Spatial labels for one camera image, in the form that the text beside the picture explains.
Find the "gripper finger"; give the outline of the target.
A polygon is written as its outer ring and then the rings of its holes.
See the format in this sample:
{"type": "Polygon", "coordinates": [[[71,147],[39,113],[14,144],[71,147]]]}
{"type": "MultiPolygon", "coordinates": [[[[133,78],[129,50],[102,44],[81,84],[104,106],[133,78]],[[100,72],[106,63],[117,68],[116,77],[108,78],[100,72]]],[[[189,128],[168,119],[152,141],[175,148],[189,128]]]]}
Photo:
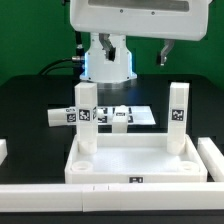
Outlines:
{"type": "Polygon", "coordinates": [[[175,41],[172,39],[164,40],[164,47],[159,54],[159,64],[161,66],[165,65],[165,63],[167,61],[167,56],[168,56],[169,52],[173,49],[174,44],[175,44],[175,41]]]}
{"type": "Polygon", "coordinates": [[[115,60],[115,54],[116,54],[116,48],[112,45],[110,39],[110,35],[105,33],[99,34],[99,41],[103,47],[103,49],[106,51],[106,58],[109,61],[115,60]]]}

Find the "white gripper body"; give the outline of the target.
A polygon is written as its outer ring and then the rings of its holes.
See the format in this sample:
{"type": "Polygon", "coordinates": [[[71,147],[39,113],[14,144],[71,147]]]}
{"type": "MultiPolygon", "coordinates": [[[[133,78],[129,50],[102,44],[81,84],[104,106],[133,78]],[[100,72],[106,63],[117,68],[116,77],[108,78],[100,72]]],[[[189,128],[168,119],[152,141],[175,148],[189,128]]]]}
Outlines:
{"type": "Polygon", "coordinates": [[[212,0],[70,0],[77,31],[199,41],[212,0]]]}

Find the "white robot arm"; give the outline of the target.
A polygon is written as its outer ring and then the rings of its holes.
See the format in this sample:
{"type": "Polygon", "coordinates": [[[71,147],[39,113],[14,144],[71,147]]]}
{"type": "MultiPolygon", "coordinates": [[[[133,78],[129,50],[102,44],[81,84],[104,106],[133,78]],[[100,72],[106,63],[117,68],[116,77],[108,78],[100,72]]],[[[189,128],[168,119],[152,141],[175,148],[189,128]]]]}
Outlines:
{"type": "Polygon", "coordinates": [[[70,0],[74,30],[91,34],[83,81],[117,84],[133,80],[128,36],[159,38],[164,64],[177,40],[199,41],[207,33],[212,0],[70,0]]]}

